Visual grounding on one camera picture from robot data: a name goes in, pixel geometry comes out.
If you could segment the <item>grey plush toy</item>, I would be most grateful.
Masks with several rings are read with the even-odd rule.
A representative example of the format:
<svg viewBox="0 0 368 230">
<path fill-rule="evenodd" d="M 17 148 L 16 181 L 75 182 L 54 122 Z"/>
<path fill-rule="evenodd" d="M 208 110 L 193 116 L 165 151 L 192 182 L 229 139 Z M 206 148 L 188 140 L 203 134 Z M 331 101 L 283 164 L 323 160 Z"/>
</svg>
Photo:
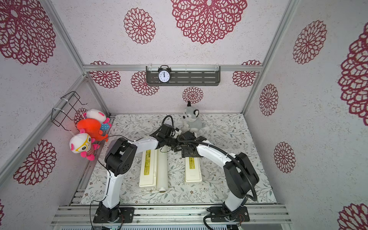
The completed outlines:
<svg viewBox="0 0 368 230">
<path fill-rule="evenodd" d="M 203 128 L 203 123 L 201 118 L 199 117 L 199 110 L 194 108 L 191 105 L 191 102 L 187 102 L 187 106 L 185 112 L 183 114 L 183 121 L 184 121 L 184 132 L 198 132 Z"/>
</svg>

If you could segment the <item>red plush toy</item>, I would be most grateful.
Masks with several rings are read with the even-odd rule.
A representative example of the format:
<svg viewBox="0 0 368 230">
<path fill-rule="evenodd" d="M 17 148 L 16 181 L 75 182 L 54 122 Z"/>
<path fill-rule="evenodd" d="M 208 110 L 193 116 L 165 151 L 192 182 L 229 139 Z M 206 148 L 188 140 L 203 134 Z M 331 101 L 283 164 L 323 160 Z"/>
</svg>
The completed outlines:
<svg viewBox="0 0 368 230">
<path fill-rule="evenodd" d="M 87 133 L 96 141 L 108 141 L 108 135 L 103 136 L 103 131 L 100 128 L 101 123 L 92 118 L 82 119 L 77 123 L 77 129 L 80 133 Z"/>
</svg>

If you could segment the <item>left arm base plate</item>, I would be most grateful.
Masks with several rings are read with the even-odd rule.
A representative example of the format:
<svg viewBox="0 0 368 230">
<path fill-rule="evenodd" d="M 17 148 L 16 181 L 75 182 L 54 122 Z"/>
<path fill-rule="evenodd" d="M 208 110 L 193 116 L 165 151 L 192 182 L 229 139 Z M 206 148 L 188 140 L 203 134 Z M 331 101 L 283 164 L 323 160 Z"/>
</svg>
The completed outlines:
<svg viewBox="0 0 368 230">
<path fill-rule="evenodd" d="M 98 208 L 93 223 L 131 223 L 134 212 L 134 208 Z"/>
</svg>

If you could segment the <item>grey wall shelf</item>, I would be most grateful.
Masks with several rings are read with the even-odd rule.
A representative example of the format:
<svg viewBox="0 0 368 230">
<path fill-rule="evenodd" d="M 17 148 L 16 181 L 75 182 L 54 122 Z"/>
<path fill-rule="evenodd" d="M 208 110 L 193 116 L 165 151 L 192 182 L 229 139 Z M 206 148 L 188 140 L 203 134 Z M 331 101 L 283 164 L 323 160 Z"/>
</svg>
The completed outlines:
<svg viewBox="0 0 368 230">
<path fill-rule="evenodd" d="M 220 83 L 219 66 L 208 71 L 178 71 L 172 69 L 169 83 L 161 83 L 158 79 L 158 68 L 146 67 L 146 83 L 148 86 L 218 86 Z"/>
</svg>

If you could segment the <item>white pink plush top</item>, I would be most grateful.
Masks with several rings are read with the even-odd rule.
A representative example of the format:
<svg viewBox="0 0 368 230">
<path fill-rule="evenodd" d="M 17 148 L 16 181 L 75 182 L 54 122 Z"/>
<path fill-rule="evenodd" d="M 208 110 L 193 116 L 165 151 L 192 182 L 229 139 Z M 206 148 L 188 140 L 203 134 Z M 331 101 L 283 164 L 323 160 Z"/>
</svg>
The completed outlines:
<svg viewBox="0 0 368 230">
<path fill-rule="evenodd" d="M 88 110 L 87 112 L 83 113 L 83 117 L 95 119 L 99 121 L 100 124 L 107 124 L 110 121 L 110 118 L 108 118 L 103 112 L 97 109 Z"/>
</svg>

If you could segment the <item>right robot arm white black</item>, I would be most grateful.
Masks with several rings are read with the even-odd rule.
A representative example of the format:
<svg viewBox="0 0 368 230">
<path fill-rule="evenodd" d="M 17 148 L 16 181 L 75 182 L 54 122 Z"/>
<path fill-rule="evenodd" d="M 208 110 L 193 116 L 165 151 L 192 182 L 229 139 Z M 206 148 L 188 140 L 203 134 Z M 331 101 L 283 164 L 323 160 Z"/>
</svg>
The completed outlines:
<svg viewBox="0 0 368 230">
<path fill-rule="evenodd" d="M 197 138 L 189 131 L 178 136 L 177 141 L 184 152 L 194 157 L 206 158 L 224 170 L 229 194 L 223 205 L 228 212 L 237 210 L 247 200 L 258 202 L 255 186 L 259 182 L 259 176 L 245 153 L 226 152 L 206 138 Z"/>
</svg>

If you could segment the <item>cream dispenser lid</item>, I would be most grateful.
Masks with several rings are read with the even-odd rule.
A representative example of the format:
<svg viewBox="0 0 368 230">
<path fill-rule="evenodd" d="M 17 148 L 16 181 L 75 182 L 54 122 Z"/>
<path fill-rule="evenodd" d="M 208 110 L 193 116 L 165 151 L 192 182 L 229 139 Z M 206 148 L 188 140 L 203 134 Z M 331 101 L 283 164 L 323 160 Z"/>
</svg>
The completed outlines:
<svg viewBox="0 0 368 230">
<path fill-rule="evenodd" d="M 202 173 L 198 158 L 185 158 L 185 182 L 200 183 L 202 182 Z"/>
</svg>

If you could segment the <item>floral table mat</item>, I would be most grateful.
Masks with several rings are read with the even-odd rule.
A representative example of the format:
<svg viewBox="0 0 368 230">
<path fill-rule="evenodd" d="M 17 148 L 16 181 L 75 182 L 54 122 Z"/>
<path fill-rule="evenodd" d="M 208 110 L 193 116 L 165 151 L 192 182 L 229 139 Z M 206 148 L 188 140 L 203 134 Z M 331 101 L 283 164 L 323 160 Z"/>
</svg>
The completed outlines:
<svg viewBox="0 0 368 230">
<path fill-rule="evenodd" d="M 245 153 L 260 181 L 255 186 L 259 203 L 275 203 L 276 198 L 257 153 L 247 123 L 241 114 L 202 114 L 205 128 L 200 135 L 230 153 Z M 109 132 L 111 140 L 120 135 L 137 140 L 154 132 L 164 115 L 118 115 Z M 139 187 L 142 154 L 137 153 L 130 170 L 123 175 L 120 190 L 122 204 L 219 204 L 228 196 L 223 169 L 208 159 L 200 160 L 202 181 L 185 182 L 185 161 L 181 153 L 168 152 L 168 190 Z"/>
</svg>

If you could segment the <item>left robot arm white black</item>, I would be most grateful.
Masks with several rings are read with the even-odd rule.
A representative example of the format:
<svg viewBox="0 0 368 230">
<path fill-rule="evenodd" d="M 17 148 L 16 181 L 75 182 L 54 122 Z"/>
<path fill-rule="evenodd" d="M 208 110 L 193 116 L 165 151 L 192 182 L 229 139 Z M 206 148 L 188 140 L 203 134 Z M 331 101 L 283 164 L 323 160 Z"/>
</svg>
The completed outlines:
<svg viewBox="0 0 368 230">
<path fill-rule="evenodd" d="M 130 170 L 136 153 L 156 150 L 164 146 L 174 148 L 178 145 L 177 137 L 181 133 L 180 129 L 163 124 L 153 134 L 139 140 L 120 137 L 112 141 L 104 160 L 107 169 L 107 183 L 104 199 L 100 203 L 108 210 L 118 208 L 123 174 Z"/>
</svg>

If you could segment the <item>left plastic wrap roll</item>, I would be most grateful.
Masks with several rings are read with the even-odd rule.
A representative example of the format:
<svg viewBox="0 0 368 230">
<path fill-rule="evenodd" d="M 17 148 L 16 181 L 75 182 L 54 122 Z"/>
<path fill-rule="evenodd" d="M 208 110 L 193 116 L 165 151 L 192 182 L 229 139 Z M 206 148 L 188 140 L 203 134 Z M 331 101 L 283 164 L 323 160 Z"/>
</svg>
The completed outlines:
<svg viewBox="0 0 368 230">
<path fill-rule="evenodd" d="M 158 151 L 157 190 L 165 193 L 168 189 L 168 157 L 166 152 Z"/>
</svg>

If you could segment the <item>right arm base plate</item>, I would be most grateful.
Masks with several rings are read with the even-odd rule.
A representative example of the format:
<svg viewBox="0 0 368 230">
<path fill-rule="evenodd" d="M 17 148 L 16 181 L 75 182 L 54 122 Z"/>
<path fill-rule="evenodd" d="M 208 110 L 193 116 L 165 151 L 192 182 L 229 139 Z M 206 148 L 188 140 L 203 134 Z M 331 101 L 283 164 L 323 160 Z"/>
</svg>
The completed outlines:
<svg viewBox="0 0 368 230">
<path fill-rule="evenodd" d="M 245 206 L 240 206 L 234 211 L 225 207 L 210 207 L 207 209 L 211 222 L 249 222 L 250 216 Z"/>
</svg>

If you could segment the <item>black alarm clock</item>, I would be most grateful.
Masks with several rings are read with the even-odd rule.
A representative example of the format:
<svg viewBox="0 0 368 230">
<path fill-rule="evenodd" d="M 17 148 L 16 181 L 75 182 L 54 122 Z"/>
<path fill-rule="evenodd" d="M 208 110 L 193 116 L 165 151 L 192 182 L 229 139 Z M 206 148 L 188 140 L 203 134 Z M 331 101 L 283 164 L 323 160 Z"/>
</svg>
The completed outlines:
<svg viewBox="0 0 368 230">
<path fill-rule="evenodd" d="M 168 65 L 158 68 L 158 79 L 161 83 L 169 83 L 172 78 L 172 69 Z"/>
</svg>

